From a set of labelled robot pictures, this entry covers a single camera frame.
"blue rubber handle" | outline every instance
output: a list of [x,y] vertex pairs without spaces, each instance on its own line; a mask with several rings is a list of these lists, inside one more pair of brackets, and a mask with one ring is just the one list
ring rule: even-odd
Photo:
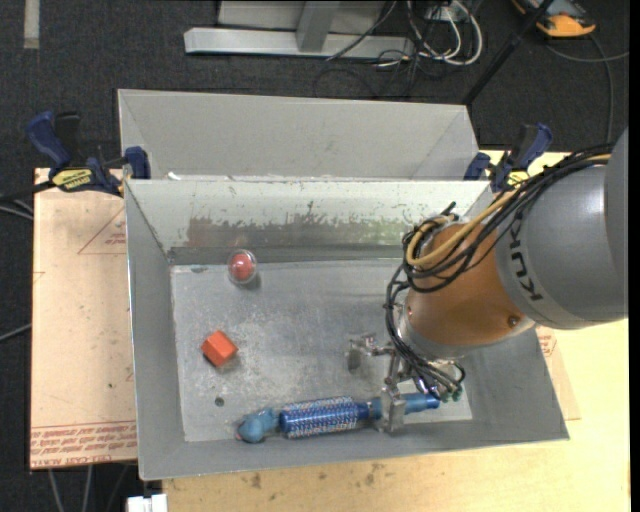
[[467,167],[467,171],[464,173],[465,181],[475,181],[479,180],[482,177],[482,174],[489,167],[489,163],[491,158],[486,153],[478,153],[473,157],[469,167]]
[[541,156],[553,142],[553,135],[548,126],[536,123],[530,128],[529,137],[523,134],[521,146],[511,155],[512,165],[517,169],[527,169],[531,163]]
[[56,168],[64,167],[71,161],[71,155],[56,137],[53,113],[47,111],[38,114],[29,122],[26,132],[35,148],[53,159]]
[[133,178],[148,180],[151,178],[149,160],[140,146],[132,146],[124,151],[124,157],[129,162],[133,172]]

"red ball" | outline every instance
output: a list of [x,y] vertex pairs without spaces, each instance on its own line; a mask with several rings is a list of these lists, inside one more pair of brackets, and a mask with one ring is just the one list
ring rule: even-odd
[[229,273],[231,277],[240,283],[251,279],[256,271],[256,265],[250,254],[239,252],[234,254],[229,261]]

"gray metal tray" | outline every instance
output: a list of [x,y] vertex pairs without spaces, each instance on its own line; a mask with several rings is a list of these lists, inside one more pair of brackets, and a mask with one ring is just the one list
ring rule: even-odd
[[[469,355],[464,400],[372,428],[250,445],[244,414],[382,385],[386,360],[347,369],[348,339],[385,338],[388,279],[399,240],[452,199],[473,208],[477,182],[211,177],[132,181],[127,242],[142,478],[378,459],[565,438],[535,333]],[[228,278],[236,248],[253,251],[259,283]],[[239,347],[221,368],[200,345],[225,331]]]

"blue clamp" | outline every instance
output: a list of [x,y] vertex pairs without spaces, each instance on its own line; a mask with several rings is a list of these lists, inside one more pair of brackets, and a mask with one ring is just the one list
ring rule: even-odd
[[[67,126],[72,126],[71,131],[75,131],[79,117],[76,116],[71,120],[76,122],[76,125],[67,123]],[[49,156],[54,162],[54,166],[49,170],[51,186],[57,186],[64,192],[93,190],[117,196],[122,195],[122,181],[111,175],[108,164],[91,157],[87,159],[83,167],[69,166],[73,155],[65,148],[56,134],[53,113],[46,111],[38,114],[29,122],[26,132],[35,148]],[[66,133],[66,135],[67,138],[72,138],[75,133]],[[149,179],[151,177],[149,160],[144,150],[139,146],[127,148],[124,158],[119,158],[111,163],[129,164],[130,177],[132,178]]]
[[500,162],[493,168],[491,180],[493,192],[510,188],[507,179],[511,171],[514,169],[526,171],[531,163],[549,148],[552,140],[551,130],[546,125],[542,123],[522,125],[520,135],[512,149],[505,151]]
[[491,157],[486,153],[478,153],[471,163],[469,167],[467,167],[467,171],[464,173],[465,181],[477,181],[480,179],[482,174],[489,168],[489,164],[491,161]]

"orange cube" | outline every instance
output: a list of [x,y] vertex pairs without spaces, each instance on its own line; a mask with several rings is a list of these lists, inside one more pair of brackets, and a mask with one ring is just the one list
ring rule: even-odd
[[222,366],[238,351],[238,347],[222,331],[214,332],[200,348],[215,366]]

